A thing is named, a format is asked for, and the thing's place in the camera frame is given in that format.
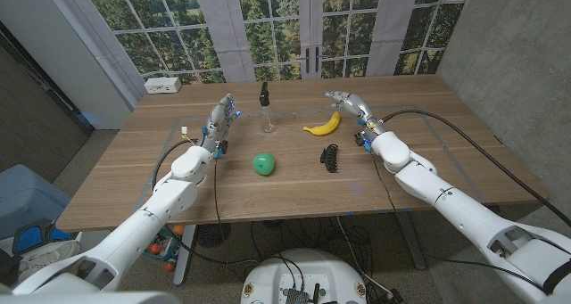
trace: clear glass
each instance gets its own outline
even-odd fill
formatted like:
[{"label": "clear glass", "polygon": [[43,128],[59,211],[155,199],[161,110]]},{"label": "clear glass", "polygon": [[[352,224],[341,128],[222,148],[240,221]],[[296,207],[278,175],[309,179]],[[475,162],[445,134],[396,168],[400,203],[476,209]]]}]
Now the clear glass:
[{"label": "clear glass", "polygon": [[269,106],[261,106],[260,108],[260,123],[263,132],[272,132],[276,130],[276,116],[271,111]]}]

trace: orange ball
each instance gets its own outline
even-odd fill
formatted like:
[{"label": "orange ball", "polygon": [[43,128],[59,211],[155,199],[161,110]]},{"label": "orange ball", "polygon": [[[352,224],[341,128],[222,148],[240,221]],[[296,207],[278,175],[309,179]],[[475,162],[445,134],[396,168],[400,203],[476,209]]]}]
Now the orange ball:
[{"label": "orange ball", "polygon": [[182,236],[182,234],[185,232],[185,227],[181,225],[174,226],[172,227],[172,231]]}]

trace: glass bottle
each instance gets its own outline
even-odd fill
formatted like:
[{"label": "glass bottle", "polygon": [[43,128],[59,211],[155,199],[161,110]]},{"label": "glass bottle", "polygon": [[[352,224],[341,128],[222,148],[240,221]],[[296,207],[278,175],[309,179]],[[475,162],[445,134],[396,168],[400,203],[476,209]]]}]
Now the glass bottle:
[{"label": "glass bottle", "polygon": [[276,116],[269,108],[268,82],[264,82],[260,92],[260,111],[258,113],[263,132],[272,132],[276,129]]}]

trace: wooden table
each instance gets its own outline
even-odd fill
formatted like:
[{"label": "wooden table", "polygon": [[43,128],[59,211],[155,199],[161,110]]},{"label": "wooden table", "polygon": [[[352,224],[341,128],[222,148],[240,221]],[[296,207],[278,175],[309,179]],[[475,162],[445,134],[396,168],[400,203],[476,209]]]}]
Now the wooden table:
[{"label": "wooden table", "polygon": [[[234,95],[243,115],[228,136],[228,154],[218,161],[217,196],[223,222],[321,217],[392,211],[370,155],[353,141],[360,131],[355,117],[342,112],[338,129],[317,137],[302,131],[329,120],[333,109],[326,91],[359,94],[378,118],[402,109],[439,114],[472,136],[486,151],[545,194],[534,178],[472,111],[437,77],[339,78],[269,82],[270,107],[278,112],[277,129],[261,132],[255,116],[261,82],[183,86],[177,94],[147,95],[117,134],[103,157],[57,221],[65,231],[113,229],[150,194],[150,175],[161,153],[181,140],[180,126],[197,137],[212,106]],[[400,139],[431,160],[442,178],[486,204],[533,201],[511,179],[468,142],[438,120],[406,114],[386,123]],[[319,162],[323,148],[338,144],[338,172]],[[178,147],[163,163],[159,177],[185,149]],[[274,172],[255,173],[252,158],[261,152],[276,156]],[[382,166],[398,210],[430,207],[405,193]],[[213,165],[194,205],[172,223],[215,223]]]}]

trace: white box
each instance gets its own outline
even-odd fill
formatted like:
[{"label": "white box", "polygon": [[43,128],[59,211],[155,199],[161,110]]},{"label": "white box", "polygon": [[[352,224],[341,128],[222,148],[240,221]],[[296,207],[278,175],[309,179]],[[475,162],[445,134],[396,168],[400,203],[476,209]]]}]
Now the white box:
[{"label": "white box", "polygon": [[178,78],[149,78],[145,82],[149,94],[174,94],[180,89]]}]

